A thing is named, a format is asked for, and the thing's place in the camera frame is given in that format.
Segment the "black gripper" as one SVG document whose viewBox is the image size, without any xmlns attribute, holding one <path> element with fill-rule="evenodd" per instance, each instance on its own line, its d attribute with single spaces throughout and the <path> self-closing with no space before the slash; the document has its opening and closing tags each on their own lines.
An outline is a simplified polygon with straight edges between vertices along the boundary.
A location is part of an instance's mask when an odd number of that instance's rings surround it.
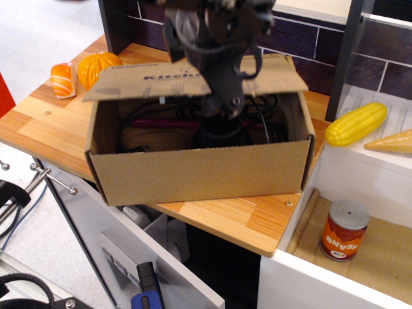
<svg viewBox="0 0 412 309">
<path fill-rule="evenodd" d="M 163 27 L 165 45 L 172 62 L 187 59 L 205 79 L 211 93 L 202 99 L 205 117 L 233 119 L 245 105 L 242 80 L 234 73 L 244 50 L 217 42 L 204 15 L 193 10 L 167 9 Z"/>
</svg>

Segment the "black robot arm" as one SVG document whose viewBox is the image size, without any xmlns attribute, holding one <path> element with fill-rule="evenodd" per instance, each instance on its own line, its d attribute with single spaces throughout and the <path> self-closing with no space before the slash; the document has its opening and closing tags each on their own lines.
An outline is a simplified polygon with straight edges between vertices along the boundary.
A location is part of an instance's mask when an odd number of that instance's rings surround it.
<svg viewBox="0 0 412 309">
<path fill-rule="evenodd" d="M 229 120 L 245 105 L 242 83 L 255 79 L 263 61 L 256 39 L 274 25 L 273 1 L 150 1 L 165 9 L 163 35 L 172 62 L 187 59 L 211 93 L 205 117 Z"/>
</svg>

